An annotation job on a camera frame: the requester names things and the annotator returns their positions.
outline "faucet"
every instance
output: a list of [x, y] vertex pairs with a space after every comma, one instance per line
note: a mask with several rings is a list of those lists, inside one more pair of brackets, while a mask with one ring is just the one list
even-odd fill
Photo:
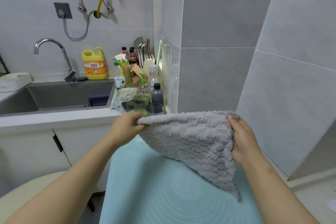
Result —
[[76, 83], [76, 82], [78, 81], [78, 80], [77, 80], [77, 77], [76, 77], [76, 72], [75, 72], [74, 70], [72, 70], [72, 67], [71, 67], [71, 65], [70, 65], [70, 61], [69, 61], [68, 55], [67, 55], [67, 53], [65, 52], [65, 48], [64, 48], [64, 46], [63, 46], [60, 42], [58, 42], [58, 41], [56, 41], [55, 39], [52, 39], [52, 38], [44, 38], [44, 39], [41, 39], [41, 40], [37, 41], [36, 44], [34, 45], [33, 53], [34, 53], [34, 54], [38, 54], [38, 53], [39, 53], [39, 48], [40, 48], [40, 46], [41, 46], [42, 44], [46, 43], [46, 42], [52, 42], [52, 43], [54, 43], [54, 44], [57, 44], [58, 47], [61, 48], [62, 53], [63, 53], [63, 56], [64, 56], [64, 59], [65, 59], [65, 62], [66, 62], [66, 64], [67, 64], [67, 66], [68, 66], [68, 72], [69, 72], [68, 76], [65, 77], [64, 80], [65, 80], [66, 82]]

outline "gray towel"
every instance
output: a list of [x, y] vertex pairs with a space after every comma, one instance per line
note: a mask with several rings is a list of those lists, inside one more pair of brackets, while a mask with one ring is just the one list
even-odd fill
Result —
[[231, 111], [148, 116], [138, 120], [138, 124], [150, 124], [140, 136], [153, 150], [185, 163], [239, 200], [228, 114], [238, 117]]

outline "person's left arm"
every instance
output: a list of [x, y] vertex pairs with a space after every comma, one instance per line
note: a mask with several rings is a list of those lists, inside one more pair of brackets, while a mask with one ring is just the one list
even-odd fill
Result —
[[146, 127], [134, 125], [141, 116], [133, 112], [118, 117], [103, 140], [23, 205], [5, 224], [77, 223], [112, 154]]

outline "black phone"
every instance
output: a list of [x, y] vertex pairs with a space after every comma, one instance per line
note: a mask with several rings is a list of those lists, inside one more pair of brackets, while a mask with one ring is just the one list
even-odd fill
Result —
[[[122, 103], [121, 103], [121, 105], [123, 106], [123, 108], [124, 108], [125, 111], [127, 111], [127, 103], [128, 103], [128, 102], [122, 102]], [[133, 111], [133, 110], [134, 110], [134, 104], [131, 104], [131, 105], [129, 106], [129, 110], [130, 110], [130, 111]]]

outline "orange label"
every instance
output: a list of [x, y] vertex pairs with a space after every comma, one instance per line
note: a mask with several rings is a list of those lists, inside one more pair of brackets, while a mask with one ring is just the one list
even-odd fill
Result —
[[106, 74], [103, 61], [84, 62], [86, 75]]

